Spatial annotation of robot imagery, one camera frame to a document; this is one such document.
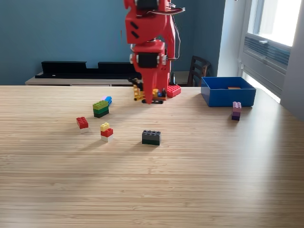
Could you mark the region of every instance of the stacked lego bricks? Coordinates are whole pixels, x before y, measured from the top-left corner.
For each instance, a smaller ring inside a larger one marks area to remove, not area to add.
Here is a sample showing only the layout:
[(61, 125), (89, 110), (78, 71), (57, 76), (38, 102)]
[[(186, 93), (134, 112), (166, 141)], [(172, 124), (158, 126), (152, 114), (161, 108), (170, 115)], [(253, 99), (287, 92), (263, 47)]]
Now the stacked lego bricks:
[(77, 118), (76, 122), (81, 134), (89, 132), (89, 123), (84, 117)]
[(100, 101), (93, 105), (94, 117), (101, 118), (109, 114), (109, 103), (107, 101)]
[(161, 140), (162, 140), (161, 132), (144, 130), (142, 133), (143, 144), (159, 146), (161, 144)]
[(237, 120), (239, 121), (241, 117), (241, 111), (242, 111), (242, 105), (240, 102), (233, 102), (232, 106), (232, 120)]
[(101, 140), (105, 142), (110, 142), (114, 135), (113, 135), (113, 129), (110, 128), (109, 123), (104, 123), (103, 125), (100, 126), (100, 135), (101, 135)]

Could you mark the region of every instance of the green lego brick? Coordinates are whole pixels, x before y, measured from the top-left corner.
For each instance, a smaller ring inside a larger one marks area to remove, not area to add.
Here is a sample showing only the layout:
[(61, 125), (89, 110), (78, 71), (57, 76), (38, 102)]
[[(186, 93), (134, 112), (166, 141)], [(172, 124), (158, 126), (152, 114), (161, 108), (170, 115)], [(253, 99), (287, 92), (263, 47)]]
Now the green lego brick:
[(108, 110), (109, 110), (109, 107), (105, 107), (105, 108), (102, 108), (102, 109), (99, 109), (99, 110), (93, 109), (93, 112), (96, 113), (96, 114), (101, 114), (101, 113), (104, 113)]
[(94, 117), (101, 118), (101, 117), (103, 117), (103, 116), (105, 116), (107, 114), (109, 114), (109, 110), (107, 110), (107, 111), (105, 111), (105, 112), (103, 112), (101, 114), (94, 113)]
[(148, 145), (155, 145), (155, 146), (160, 146), (161, 142), (160, 141), (155, 141), (155, 140), (147, 140), (147, 139), (143, 139), (142, 140), (143, 144), (148, 144)]
[(102, 108), (108, 107), (109, 103), (107, 101), (100, 101), (93, 105), (93, 109), (100, 110)]

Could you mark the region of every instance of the white lego brick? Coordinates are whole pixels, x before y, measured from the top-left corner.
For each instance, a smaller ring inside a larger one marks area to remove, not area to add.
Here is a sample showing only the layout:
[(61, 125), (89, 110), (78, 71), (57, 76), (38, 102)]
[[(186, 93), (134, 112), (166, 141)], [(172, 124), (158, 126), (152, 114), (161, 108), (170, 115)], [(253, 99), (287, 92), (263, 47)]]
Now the white lego brick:
[(107, 143), (112, 141), (113, 138), (114, 138), (113, 134), (110, 137), (104, 137), (104, 136), (101, 135), (101, 140), (104, 141), (104, 142), (107, 142)]
[(80, 133), (81, 134), (84, 134), (84, 133), (87, 133), (90, 131), (90, 128), (83, 128), (83, 129), (80, 129)]

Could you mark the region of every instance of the dark green lego brick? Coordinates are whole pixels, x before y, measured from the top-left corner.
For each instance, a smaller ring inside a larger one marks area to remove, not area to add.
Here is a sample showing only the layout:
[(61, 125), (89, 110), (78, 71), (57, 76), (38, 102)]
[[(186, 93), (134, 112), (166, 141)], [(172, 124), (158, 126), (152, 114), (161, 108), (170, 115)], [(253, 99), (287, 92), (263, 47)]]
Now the dark green lego brick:
[(105, 107), (105, 108), (102, 108), (102, 109), (100, 109), (100, 110), (93, 109), (93, 112), (94, 112), (95, 114), (101, 114), (101, 113), (104, 113), (104, 112), (106, 112), (106, 111), (108, 111), (108, 110), (109, 110), (109, 107)]
[(101, 113), (101, 114), (96, 114), (96, 113), (94, 113), (94, 117), (96, 117), (96, 118), (101, 118), (101, 117), (103, 117), (103, 116), (105, 116), (105, 115), (107, 115), (107, 114), (109, 114), (109, 110), (107, 110), (107, 111), (105, 111), (105, 112), (103, 112), (103, 113)]
[(142, 140), (143, 144), (148, 144), (148, 145), (155, 145), (155, 146), (160, 146), (161, 142), (160, 141), (155, 141), (155, 140), (147, 140), (147, 139), (143, 139)]

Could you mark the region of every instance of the window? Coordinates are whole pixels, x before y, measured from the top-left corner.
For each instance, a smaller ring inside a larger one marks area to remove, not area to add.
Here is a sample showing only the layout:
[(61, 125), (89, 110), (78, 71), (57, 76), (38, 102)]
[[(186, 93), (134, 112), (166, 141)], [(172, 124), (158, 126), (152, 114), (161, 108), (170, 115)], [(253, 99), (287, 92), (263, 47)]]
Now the window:
[(280, 97), (304, 0), (247, 0), (239, 76), (243, 72)]
[(252, 0), (248, 33), (292, 46), (301, 0)]

